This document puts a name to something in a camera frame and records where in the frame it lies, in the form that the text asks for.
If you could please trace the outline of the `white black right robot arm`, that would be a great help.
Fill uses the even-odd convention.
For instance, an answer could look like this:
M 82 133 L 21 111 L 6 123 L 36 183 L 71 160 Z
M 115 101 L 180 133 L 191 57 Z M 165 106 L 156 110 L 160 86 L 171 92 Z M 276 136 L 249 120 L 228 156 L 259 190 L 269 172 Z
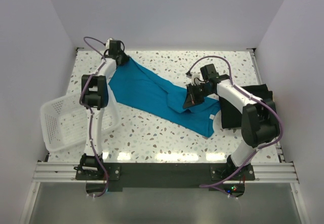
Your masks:
M 200 72 L 201 74 L 191 71 L 186 73 L 191 82 L 186 86 L 187 94 L 183 108 L 198 106 L 207 96 L 215 94 L 227 100 L 241 113 L 242 141 L 228 156 L 220 183 L 230 179 L 236 180 L 243 175 L 243 167 L 250 164 L 259 150 L 277 143 L 282 138 L 282 121 L 276 113 L 273 100 L 248 93 L 233 82 L 230 74 L 220 75 L 213 64 L 201 67 Z

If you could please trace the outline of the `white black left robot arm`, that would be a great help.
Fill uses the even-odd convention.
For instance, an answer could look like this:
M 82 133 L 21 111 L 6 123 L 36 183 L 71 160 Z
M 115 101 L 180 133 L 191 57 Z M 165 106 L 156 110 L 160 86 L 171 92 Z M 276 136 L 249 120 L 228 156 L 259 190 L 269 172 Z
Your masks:
M 120 66 L 125 65 L 130 57 L 125 53 L 125 45 L 120 40 L 109 38 L 104 45 L 99 66 L 90 74 L 82 76 L 82 91 L 79 103 L 86 109 L 87 137 L 84 154 L 80 160 L 80 172 L 92 179 L 108 180 L 108 173 L 103 166 L 101 131 L 102 119 L 109 100 L 114 98 L 107 79 Z

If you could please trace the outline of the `blue t shirt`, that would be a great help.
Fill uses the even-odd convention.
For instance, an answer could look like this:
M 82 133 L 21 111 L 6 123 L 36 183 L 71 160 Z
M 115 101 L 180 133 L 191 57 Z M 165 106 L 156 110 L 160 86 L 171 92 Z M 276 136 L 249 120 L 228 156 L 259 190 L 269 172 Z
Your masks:
M 109 86 L 118 103 L 159 116 L 205 137 L 214 133 L 211 116 L 220 110 L 218 100 L 207 97 L 202 104 L 184 109 L 186 89 L 159 77 L 133 59 L 117 68 Z

